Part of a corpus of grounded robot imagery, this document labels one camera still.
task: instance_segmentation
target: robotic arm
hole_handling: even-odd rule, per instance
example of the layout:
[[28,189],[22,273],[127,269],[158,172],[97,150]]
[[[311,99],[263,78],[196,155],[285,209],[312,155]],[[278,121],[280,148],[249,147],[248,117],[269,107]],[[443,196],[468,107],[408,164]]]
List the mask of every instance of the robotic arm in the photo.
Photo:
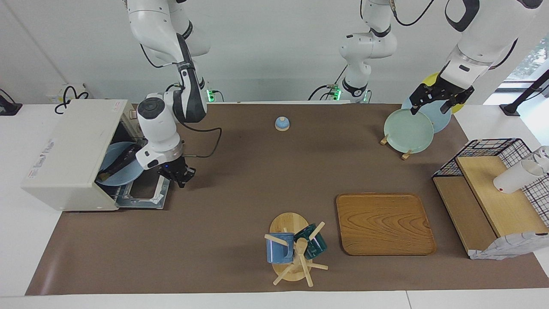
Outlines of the robotic arm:
[[389,57],[396,51],[396,37],[391,33],[393,11],[390,1],[367,0],[361,9],[370,31],[347,35],[339,49],[348,64],[346,75],[338,85],[341,99],[353,102],[363,100],[372,73],[372,68],[365,61]]
[[205,82],[197,75],[192,56],[210,49],[185,15],[184,1],[127,0],[134,37],[156,57],[176,65],[181,78],[180,90],[152,93],[139,104],[137,118],[148,143],[136,154],[137,161],[144,169],[160,165],[159,173],[179,187],[185,186],[195,170],[185,163],[175,121],[197,123],[206,116]]
[[463,104],[473,93],[473,83],[484,75],[502,52],[528,26],[543,0],[462,0],[466,11],[461,20],[446,19],[462,32],[432,86],[420,84],[410,96],[412,114],[421,106],[446,100],[440,111],[446,113]]

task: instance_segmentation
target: white cloth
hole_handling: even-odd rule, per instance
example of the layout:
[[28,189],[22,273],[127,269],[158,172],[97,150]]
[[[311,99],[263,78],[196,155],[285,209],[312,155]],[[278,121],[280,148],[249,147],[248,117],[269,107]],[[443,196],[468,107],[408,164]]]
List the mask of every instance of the white cloth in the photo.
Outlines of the white cloth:
[[538,249],[549,247],[549,235],[524,232],[500,237],[484,251],[469,250],[467,254],[472,260],[490,259],[503,260],[508,257],[534,252]]

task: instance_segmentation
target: teal mug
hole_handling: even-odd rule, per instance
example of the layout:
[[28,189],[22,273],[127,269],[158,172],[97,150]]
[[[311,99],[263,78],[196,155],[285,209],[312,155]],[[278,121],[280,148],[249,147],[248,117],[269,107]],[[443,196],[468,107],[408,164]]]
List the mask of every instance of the teal mug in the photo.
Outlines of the teal mug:
[[305,238],[307,240],[307,250],[305,250],[304,254],[307,260],[312,260],[313,258],[316,258],[328,248],[326,242],[324,241],[324,238],[322,238],[322,235],[320,233],[316,234],[315,238],[313,238],[312,240],[309,240],[309,236],[311,236],[312,232],[315,229],[316,224],[313,223],[303,230],[297,232],[297,234],[295,234],[294,236],[294,241],[297,241],[300,238]]

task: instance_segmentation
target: mug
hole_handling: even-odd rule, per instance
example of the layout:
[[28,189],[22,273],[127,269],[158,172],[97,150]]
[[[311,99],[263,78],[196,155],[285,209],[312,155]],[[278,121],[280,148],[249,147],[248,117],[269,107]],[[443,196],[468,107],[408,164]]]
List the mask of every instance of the mug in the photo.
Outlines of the mug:
[[294,234],[270,233],[269,235],[285,240],[288,246],[267,240],[267,262],[270,264],[288,264],[294,261]]
[[309,240],[309,236],[311,236],[312,232],[315,229],[316,224],[312,223],[308,227],[299,231],[294,236],[294,241],[297,241],[300,238],[305,238],[307,240],[307,250],[305,250],[304,254],[307,260],[312,260],[313,258],[319,256],[328,248],[326,242],[324,241],[324,238],[322,238],[322,235],[320,235],[320,233],[316,234],[315,238],[313,238],[312,240]]

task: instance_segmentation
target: white wall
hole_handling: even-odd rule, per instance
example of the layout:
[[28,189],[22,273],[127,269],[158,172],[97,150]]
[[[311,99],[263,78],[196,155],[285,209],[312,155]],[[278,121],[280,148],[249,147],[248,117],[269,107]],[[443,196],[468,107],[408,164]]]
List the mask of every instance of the white wall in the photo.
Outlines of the white wall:
[[[451,13],[462,10],[459,2],[451,0]],[[367,31],[359,3],[189,0],[193,23],[212,41],[210,53],[197,62],[228,101],[304,100],[343,69],[338,47],[344,36]],[[397,1],[400,19],[415,19],[427,3]],[[371,61],[374,102],[401,102],[440,70],[460,38],[445,20],[445,4],[436,0],[412,27],[394,23],[397,52]],[[177,81],[174,68],[157,70],[143,58],[120,0],[0,0],[0,19],[0,87],[16,100],[45,103],[52,84],[68,81],[85,82],[98,98],[138,102]],[[545,3],[508,62],[477,81],[470,103],[484,102],[548,30]]]

